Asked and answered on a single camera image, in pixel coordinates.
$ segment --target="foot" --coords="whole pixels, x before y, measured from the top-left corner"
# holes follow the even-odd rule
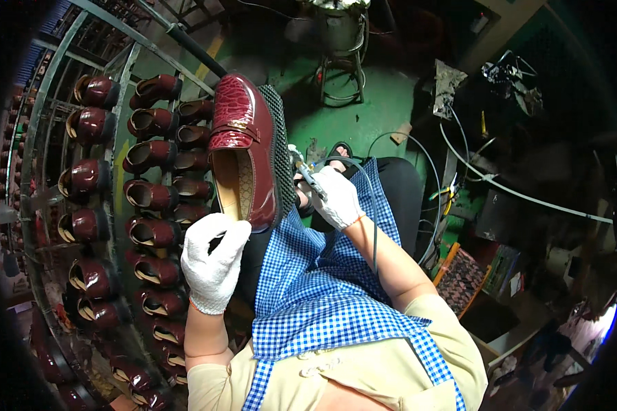
[[[297,173],[295,174],[295,176],[293,177],[293,181],[297,181],[299,179],[302,179],[302,175]],[[299,189],[299,187],[295,186],[295,193],[297,194],[297,196],[299,197],[299,207],[297,207],[297,209],[303,209],[304,207],[306,207],[309,204],[309,199],[306,196],[306,194],[304,194],[303,191],[301,191]]]
[[[347,150],[345,149],[345,147],[337,147],[336,151],[338,152],[339,156],[349,158],[349,154],[347,154]],[[333,167],[336,171],[338,171],[341,174],[343,174],[345,170],[347,169],[345,164],[343,164],[343,162],[340,160],[329,161],[329,164],[327,165]]]

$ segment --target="worker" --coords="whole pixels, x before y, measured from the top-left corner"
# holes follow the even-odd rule
[[[403,159],[363,168],[372,193],[337,160],[313,175],[325,201],[299,185],[331,233],[305,228],[296,209],[265,234],[221,213],[190,226],[181,255],[189,410],[479,408],[480,352],[411,257],[423,181]],[[223,312],[236,290],[256,317],[234,356]]]
[[[580,353],[572,347],[571,338],[560,333],[559,328],[561,322],[561,319],[551,318],[551,320],[535,334],[531,344],[521,357],[522,365],[532,366],[544,358],[544,371],[552,372],[567,354],[575,356],[576,359],[581,358],[581,365],[589,365],[585,357],[580,355]]]

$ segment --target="blue gingham apron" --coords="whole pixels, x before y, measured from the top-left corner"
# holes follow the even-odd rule
[[[378,226],[398,245],[400,236],[382,191],[377,162],[364,166],[376,195]],[[351,179],[361,208],[373,217],[368,183],[361,172]],[[243,410],[257,410],[275,361],[309,350],[407,338],[432,383],[452,374],[426,327],[426,318],[391,308],[379,279],[342,233],[307,229],[293,209],[272,232],[256,290],[253,351],[258,360]],[[458,411],[464,399],[455,383]]]

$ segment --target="spray gun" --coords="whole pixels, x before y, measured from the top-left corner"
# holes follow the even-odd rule
[[[312,176],[312,174],[314,173],[313,172],[314,165],[312,164],[309,166],[304,162],[304,157],[297,150],[295,145],[293,144],[288,145],[288,150],[290,151],[290,160],[292,164],[295,165],[297,172],[301,174],[302,177],[304,177],[304,181],[306,181],[306,184],[308,184],[309,187],[311,187],[311,189],[315,191],[318,197],[320,197],[320,200],[327,201],[327,193],[324,192],[320,184],[318,184],[318,182],[315,181],[315,179]]]

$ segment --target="hand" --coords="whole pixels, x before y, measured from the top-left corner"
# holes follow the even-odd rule
[[[359,205],[354,184],[331,166],[325,166],[319,173],[313,174],[313,178],[327,194],[327,201],[322,201],[313,193],[306,182],[299,183],[299,189],[313,200],[313,207],[322,218],[338,231],[351,226],[366,215]]]
[[[224,233],[208,255],[210,242]],[[185,233],[181,267],[190,287],[189,300],[205,314],[222,314],[240,273],[242,250],[251,234],[247,221],[233,221],[222,213],[208,214]]]

